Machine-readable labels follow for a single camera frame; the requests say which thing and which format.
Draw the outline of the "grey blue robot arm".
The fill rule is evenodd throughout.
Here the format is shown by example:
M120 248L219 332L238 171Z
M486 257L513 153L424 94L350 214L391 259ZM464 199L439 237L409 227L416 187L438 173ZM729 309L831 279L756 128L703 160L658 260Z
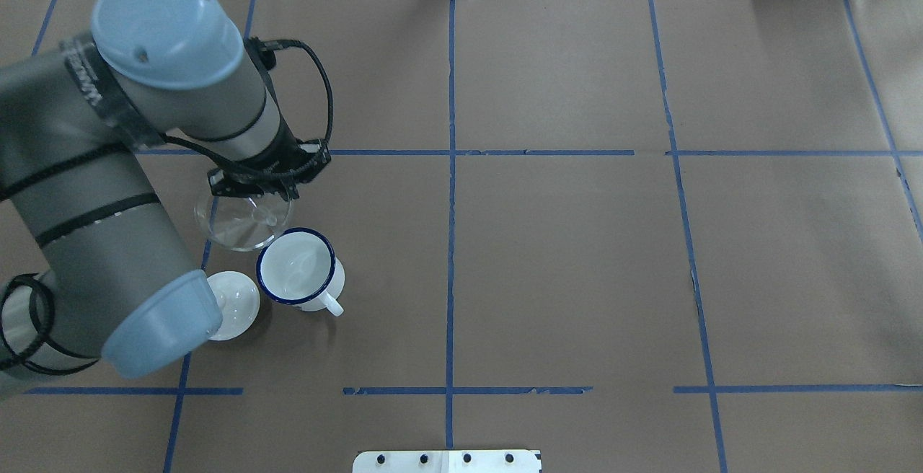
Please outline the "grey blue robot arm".
M244 38L218 0L97 0L90 27L2 69L2 200L48 263L2 285L2 398L104 361L126 379L218 332L201 266L136 160L165 144L209 158L218 198L298 199L330 163L291 133L270 78L302 40Z

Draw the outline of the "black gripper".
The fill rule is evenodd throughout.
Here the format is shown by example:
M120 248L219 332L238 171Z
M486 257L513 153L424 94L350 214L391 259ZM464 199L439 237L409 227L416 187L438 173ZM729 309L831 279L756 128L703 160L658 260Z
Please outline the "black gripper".
M280 145L274 160L260 167L220 157L208 171L208 192L213 197L254 199L275 195L284 201L300 199L299 187L317 178L332 161L326 140L296 140Z

